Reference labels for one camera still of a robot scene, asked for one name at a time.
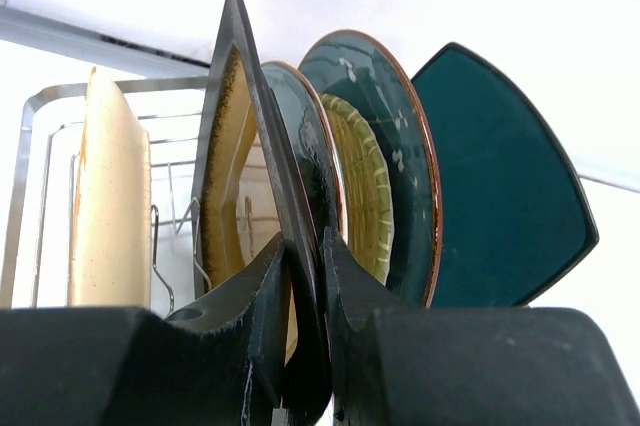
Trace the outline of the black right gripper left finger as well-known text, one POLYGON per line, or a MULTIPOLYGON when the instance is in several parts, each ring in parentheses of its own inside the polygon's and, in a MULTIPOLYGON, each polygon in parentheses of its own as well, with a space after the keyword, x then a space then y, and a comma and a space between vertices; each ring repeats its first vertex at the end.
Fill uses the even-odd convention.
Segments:
POLYGON ((198 340, 186 381, 198 408, 279 404, 290 298, 285 252, 278 233, 239 273, 167 318, 198 340))

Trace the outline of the light blue flower plate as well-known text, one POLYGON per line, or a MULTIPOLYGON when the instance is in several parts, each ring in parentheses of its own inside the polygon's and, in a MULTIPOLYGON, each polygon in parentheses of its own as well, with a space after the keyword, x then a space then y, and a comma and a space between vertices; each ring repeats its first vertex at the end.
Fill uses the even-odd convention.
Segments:
POLYGON ((262 72, 284 119, 303 181, 316 236, 326 227, 349 239, 344 175, 329 120, 318 93, 295 67, 269 61, 262 72))

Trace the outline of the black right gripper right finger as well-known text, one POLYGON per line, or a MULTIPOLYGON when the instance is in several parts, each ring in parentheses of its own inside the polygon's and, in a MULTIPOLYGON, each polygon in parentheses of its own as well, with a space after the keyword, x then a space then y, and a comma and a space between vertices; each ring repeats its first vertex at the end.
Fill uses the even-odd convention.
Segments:
POLYGON ((401 302, 357 263, 336 229, 324 229, 321 252, 334 419, 387 421, 378 313, 401 302))

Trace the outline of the brown square plate black rim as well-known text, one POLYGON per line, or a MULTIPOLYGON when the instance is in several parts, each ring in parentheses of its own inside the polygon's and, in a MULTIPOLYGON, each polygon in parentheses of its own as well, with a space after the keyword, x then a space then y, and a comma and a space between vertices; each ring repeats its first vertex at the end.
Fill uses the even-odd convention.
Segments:
POLYGON ((203 295, 231 279, 278 233, 290 280, 279 404, 213 409, 229 425, 312 425, 331 395, 321 260, 285 122, 262 72, 244 0, 225 0, 198 134, 194 263, 203 295))

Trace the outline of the beige plate with orange leaves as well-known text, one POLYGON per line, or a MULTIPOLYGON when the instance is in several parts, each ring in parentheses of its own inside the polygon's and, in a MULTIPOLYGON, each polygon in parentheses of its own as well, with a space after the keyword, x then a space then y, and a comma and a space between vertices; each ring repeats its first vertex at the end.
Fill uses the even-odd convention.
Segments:
POLYGON ((121 89, 90 72, 75 185, 68 303, 151 301, 151 165, 147 130, 121 89))

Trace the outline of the dark teal square plate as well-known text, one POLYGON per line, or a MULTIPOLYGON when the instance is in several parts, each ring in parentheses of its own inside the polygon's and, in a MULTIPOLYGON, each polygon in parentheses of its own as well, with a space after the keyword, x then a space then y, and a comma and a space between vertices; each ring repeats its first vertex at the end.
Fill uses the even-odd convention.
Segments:
POLYGON ((443 195, 434 307, 530 303, 597 245, 585 191, 549 124, 503 72, 451 42, 413 78, 443 195))

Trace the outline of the dark teal round plate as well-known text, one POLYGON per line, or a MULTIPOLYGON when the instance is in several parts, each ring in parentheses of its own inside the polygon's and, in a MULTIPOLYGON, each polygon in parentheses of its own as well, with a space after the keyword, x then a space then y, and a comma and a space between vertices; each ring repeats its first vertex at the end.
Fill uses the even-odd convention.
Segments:
POLYGON ((300 71, 319 93, 359 111, 385 158, 395 235, 387 287, 428 308, 443 248, 443 197, 436 149, 418 94, 399 61, 373 37, 352 29, 319 39, 300 71))

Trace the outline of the woven bamboo round plate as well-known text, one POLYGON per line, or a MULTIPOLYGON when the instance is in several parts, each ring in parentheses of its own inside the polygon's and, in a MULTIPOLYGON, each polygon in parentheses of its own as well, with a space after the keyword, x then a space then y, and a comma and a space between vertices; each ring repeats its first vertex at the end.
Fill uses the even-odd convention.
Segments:
POLYGON ((384 284, 395 233, 387 162, 371 126, 354 106, 328 93, 320 99, 344 179, 347 245, 360 266, 384 284))

